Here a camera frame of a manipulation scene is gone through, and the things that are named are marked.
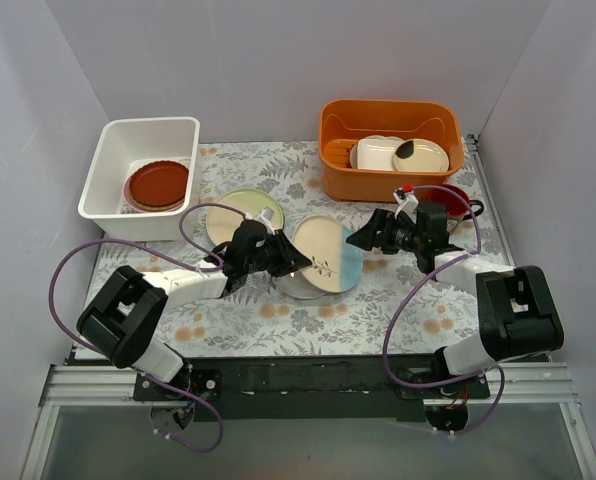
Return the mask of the red-brown scalloped plate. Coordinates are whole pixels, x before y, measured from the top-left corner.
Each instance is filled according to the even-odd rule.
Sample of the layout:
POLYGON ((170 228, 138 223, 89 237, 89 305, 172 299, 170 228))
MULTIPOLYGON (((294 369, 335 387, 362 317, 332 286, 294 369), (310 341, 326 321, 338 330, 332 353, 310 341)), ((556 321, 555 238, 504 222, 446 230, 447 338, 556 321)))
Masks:
POLYGON ((130 192, 147 205, 166 205, 185 198, 189 169, 182 163, 160 160, 140 167, 131 175, 130 192))

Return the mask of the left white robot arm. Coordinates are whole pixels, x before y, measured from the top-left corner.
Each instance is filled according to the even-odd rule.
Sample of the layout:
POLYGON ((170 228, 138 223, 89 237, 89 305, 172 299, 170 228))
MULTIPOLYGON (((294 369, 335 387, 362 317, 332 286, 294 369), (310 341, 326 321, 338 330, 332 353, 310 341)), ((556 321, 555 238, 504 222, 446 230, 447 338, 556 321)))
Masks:
POLYGON ((311 265, 283 231, 246 219, 230 241, 215 246, 190 269, 116 269, 79 317, 77 331, 115 367, 155 378, 166 398, 178 400, 190 390, 192 367, 155 338, 162 315, 199 300, 229 296, 251 274, 284 277, 311 265))

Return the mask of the woven bamboo pattern plate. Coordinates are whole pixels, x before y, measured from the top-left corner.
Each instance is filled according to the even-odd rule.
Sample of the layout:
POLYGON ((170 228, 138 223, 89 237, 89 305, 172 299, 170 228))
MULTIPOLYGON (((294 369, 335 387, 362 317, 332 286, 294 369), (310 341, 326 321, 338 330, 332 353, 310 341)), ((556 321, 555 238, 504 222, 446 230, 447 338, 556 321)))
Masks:
POLYGON ((140 212, 165 212, 165 211, 176 210, 184 203, 184 200, 181 199, 181 200, 171 203, 171 204, 156 205, 156 206, 147 205, 147 204, 138 202, 133 197, 130 197, 127 200, 127 202, 132 208, 134 208, 135 210, 140 211, 140 212))

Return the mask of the white fluted deep plate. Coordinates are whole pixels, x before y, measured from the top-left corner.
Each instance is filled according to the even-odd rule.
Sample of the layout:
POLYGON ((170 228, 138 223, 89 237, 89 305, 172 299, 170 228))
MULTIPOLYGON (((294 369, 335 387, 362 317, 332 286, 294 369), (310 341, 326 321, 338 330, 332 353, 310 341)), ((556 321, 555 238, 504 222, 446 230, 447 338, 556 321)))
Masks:
POLYGON ((286 295, 299 300, 317 299, 326 294, 325 291, 315 287, 304 275, 297 271, 283 277, 274 279, 276 287, 286 295))

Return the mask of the cream and blue plate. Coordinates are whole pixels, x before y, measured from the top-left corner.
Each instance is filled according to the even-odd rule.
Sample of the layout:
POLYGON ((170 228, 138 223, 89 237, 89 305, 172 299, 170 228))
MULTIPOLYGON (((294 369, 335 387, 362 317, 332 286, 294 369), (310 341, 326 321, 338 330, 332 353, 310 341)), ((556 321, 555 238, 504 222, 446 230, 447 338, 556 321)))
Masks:
POLYGON ((327 293, 354 288, 363 273, 364 254, 348 244, 352 230, 325 215, 305 217, 295 228, 292 244, 311 261, 301 270, 314 287, 327 293))

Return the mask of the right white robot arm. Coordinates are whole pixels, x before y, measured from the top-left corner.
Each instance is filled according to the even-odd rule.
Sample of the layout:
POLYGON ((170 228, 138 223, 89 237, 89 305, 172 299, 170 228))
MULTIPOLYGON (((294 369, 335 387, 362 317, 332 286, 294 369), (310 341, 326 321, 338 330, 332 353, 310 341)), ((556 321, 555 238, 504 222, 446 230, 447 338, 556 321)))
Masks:
POLYGON ((510 266, 487 261, 449 240, 443 205, 423 202, 416 215, 377 209, 347 243, 364 251, 411 253, 424 281, 449 284, 477 301, 478 330, 438 349, 430 375, 419 382, 387 372, 408 389, 433 389, 453 397, 467 380, 507 360, 556 351, 564 344, 564 329, 547 279, 537 266, 510 266))

